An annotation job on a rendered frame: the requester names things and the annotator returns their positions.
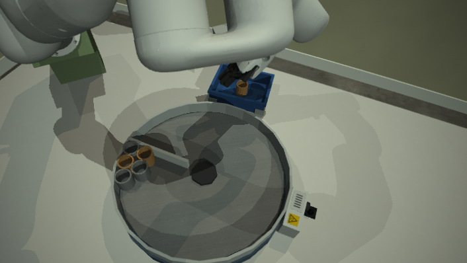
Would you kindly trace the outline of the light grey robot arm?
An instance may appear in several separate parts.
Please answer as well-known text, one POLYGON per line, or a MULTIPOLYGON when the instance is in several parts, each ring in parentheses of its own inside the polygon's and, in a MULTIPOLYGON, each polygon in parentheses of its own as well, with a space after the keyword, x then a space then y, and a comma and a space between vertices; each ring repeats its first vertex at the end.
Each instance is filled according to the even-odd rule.
MULTIPOLYGON (((20 64, 65 56, 82 32, 107 20, 116 2, 0 0, 0 52, 20 64)), ((318 0, 224 0, 227 23, 211 33, 206 0, 126 2, 138 59, 156 72, 268 57, 292 40, 313 40, 329 22, 318 0)))

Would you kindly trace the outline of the blue plastic crate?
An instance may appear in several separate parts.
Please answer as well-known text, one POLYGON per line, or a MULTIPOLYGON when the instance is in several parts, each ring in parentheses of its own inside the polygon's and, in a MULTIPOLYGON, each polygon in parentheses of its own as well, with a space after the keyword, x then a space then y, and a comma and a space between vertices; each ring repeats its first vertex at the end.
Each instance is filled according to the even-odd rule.
POLYGON ((242 108, 255 114, 264 115, 269 94, 271 91, 274 74, 260 72, 254 79, 248 79, 248 89, 245 96, 236 95, 236 85, 239 80, 235 80, 229 87, 220 84, 218 77, 228 68, 228 64, 220 65, 214 79, 208 89, 209 102, 226 103, 238 108, 242 108))

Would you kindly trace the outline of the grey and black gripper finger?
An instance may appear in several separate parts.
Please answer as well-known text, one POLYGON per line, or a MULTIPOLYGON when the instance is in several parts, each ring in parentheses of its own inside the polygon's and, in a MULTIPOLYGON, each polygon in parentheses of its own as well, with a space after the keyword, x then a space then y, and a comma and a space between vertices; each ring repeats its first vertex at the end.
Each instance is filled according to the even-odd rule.
POLYGON ((236 79, 239 80, 241 79, 243 82, 247 82, 247 80, 250 78, 254 70, 257 68, 258 65, 256 65, 252 70, 246 71, 245 73, 238 73, 239 68, 236 67, 231 73, 228 73, 221 81, 220 84, 229 87, 236 79))
POLYGON ((231 73, 237 67, 237 63, 229 63, 228 68, 218 77, 222 80, 228 73, 231 73))

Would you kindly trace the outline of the bronze bushing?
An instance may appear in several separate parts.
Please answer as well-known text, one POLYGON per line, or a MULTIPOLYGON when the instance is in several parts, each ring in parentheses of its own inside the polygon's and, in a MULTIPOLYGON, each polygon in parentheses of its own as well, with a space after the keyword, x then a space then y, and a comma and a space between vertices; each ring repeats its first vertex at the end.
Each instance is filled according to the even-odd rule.
POLYGON ((236 95, 245 96, 247 94, 248 82, 243 82, 242 80, 237 82, 236 85, 236 95))
MULTIPOLYGON (((131 171, 131 166, 132 164, 135 162, 133 156, 131 155, 128 155, 128 154, 125 154, 125 155, 122 155, 118 158, 117 160, 117 165, 120 169, 129 169, 131 171), (125 165, 131 163, 128 167, 124 167, 125 165)), ((133 175, 133 172, 131 171, 132 175, 133 175)))
POLYGON ((152 167, 155 164, 155 156, 151 147, 141 147, 137 151, 138 160, 144 160, 147 162, 149 167, 152 167), (143 159, 145 156, 150 155, 148 158, 143 159))

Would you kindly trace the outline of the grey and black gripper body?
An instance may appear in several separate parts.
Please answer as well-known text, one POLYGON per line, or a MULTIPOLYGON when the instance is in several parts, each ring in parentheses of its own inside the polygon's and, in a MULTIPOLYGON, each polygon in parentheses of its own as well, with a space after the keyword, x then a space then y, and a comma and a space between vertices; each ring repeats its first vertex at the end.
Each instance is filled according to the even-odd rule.
POLYGON ((270 62, 273 60, 275 56, 276 54, 273 56, 269 56, 267 58, 264 57, 260 59, 250 60, 250 61, 237 62, 237 66, 241 73, 245 73, 246 71, 250 71, 256 65, 258 65, 257 68, 252 73, 253 76, 252 75, 250 76, 250 79, 254 79, 256 78, 256 76, 258 76, 258 74, 260 74, 260 72, 262 72, 262 70, 264 70, 264 68, 266 68, 266 66, 268 66, 268 64, 270 64, 270 62))

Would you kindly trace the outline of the grey metal bushing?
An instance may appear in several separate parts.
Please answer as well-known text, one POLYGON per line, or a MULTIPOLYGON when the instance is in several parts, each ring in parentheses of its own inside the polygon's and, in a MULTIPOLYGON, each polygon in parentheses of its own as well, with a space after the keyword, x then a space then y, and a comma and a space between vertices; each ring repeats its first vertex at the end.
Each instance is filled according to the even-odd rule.
POLYGON ((137 158, 136 153, 139 148, 140 146, 138 145, 138 143, 136 143, 135 141, 129 141, 123 146, 123 152, 124 154, 133 156, 134 160, 137 161, 138 158, 137 158), (131 153, 132 151, 135 151, 135 152, 131 153))
POLYGON ((131 170, 132 170, 136 180, 140 181, 140 182, 147 181, 151 176, 151 171, 149 169, 149 166, 148 166, 147 162, 144 161, 144 160, 135 161, 131 166, 131 170), (141 172, 141 173, 137 173, 141 169, 145 169, 145 171, 141 172))
POLYGON ((136 183, 135 178, 129 169, 118 170, 114 175, 114 180, 118 184, 119 188, 124 191, 131 190, 136 183), (126 177, 129 177, 129 179, 125 182, 121 182, 126 177))

